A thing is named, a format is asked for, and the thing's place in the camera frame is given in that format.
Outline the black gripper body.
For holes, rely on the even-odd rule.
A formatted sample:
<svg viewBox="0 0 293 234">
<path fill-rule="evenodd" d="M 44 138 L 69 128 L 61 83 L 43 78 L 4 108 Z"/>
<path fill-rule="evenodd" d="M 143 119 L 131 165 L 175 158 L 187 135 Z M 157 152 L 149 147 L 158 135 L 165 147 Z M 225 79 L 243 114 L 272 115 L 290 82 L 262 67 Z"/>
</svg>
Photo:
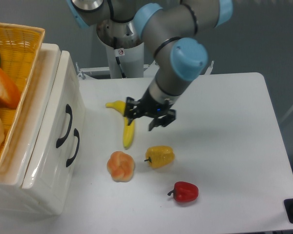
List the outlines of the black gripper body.
<svg viewBox="0 0 293 234">
<path fill-rule="evenodd" d="M 160 103 L 155 100 L 147 89 L 144 95 L 139 99 L 135 100 L 131 97 L 126 98 L 126 107 L 124 117 L 137 119 L 140 117 L 163 118 L 163 126 L 167 127 L 173 121 L 176 120 L 176 110 L 171 109 L 168 99 L 164 100 L 164 103 Z"/>
</svg>

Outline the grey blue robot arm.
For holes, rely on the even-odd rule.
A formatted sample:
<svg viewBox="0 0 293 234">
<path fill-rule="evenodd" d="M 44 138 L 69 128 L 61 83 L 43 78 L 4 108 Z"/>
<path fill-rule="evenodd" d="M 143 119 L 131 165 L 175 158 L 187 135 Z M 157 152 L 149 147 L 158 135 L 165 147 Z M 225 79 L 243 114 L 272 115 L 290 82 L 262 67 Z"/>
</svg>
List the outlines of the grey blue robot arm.
<svg viewBox="0 0 293 234">
<path fill-rule="evenodd" d="M 67 5 L 80 27 L 104 22 L 127 26 L 128 36 L 106 31 L 102 40 L 112 47 L 144 43 L 152 53 L 159 70 L 141 99 L 126 99 L 124 112 L 129 123 L 152 118 L 149 129 L 175 120 L 172 106 L 208 62 L 204 46 L 194 36 L 227 22 L 233 13 L 230 0 L 182 0 L 167 10 L 150 0 L 142 7 L 133 0 L 69 0 Z"/>
</svg>

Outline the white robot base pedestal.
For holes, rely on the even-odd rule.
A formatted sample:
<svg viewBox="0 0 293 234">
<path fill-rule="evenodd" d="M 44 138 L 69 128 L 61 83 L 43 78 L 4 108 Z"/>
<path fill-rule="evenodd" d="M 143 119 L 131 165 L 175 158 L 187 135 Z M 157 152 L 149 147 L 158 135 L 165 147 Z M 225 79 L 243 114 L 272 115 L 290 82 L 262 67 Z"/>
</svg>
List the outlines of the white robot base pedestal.
<svg viewBox="0 0 293 234">
<path fill-rule="evenodd" d="M 151 46 L 153 58 L 159 60 L 162 51 L 168 50 L 183 37 L 196 35 L 203 29 L 197 19 L 173 21 L 159 20 L 153 28 L 147 29 L 151 19 L 140 20 L 134 17 L 118 20 L 105 19 L 97 25 L 97 36 L 105 46 L 111 78 L 138 78 L 144 72 L 144 42 Z"/>
</svg>

